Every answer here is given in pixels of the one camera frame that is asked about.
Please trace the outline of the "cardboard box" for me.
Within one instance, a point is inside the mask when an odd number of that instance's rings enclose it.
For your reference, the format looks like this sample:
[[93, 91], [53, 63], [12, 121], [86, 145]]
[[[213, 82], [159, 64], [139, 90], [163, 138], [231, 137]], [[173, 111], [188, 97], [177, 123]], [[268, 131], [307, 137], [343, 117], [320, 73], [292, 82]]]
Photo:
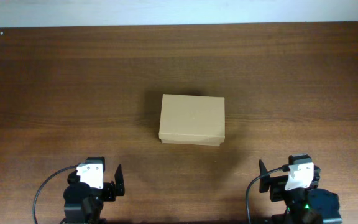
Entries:
[[165, 144], [220, 146], [226, 137], [225, 99], [164, 94], [158, 136]]

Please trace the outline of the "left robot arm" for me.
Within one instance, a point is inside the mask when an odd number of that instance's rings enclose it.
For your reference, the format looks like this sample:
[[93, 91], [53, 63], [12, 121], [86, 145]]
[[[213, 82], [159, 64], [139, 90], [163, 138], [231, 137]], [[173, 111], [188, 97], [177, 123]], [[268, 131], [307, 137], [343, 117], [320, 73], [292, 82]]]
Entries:
[[117, 167], [114, 181], [104, 182], [103, 176], [98, 176], [96, 178], [99, 182], [97, 186], [82, 181], [83, 173], [80, 168], [77, 168], [67, 178], [68, 187], [63, 193], [65, 218], [61, 222], [69, 224], [106, 223], [106, 220], [100, 217], [104, 203], [114, 202], [117, 197], [125, 195], [122, 166]]

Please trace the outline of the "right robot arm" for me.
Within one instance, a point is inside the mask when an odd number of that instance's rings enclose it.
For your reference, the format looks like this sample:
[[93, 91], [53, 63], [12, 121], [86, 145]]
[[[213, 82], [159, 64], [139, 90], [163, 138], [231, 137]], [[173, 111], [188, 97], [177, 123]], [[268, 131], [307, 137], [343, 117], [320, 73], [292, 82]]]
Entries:
[[259, 161], [259, 192], [270, 194], [271, 202], [283, 201], [283, 214], [264, 220], [268, 224], [334, 224], [342, 223], [339, 196], [318, 187], [321, 169], [307, 154], [291, 155], [288, 164], [279, 168], [287, 175], [271, 177], [265, 164]]

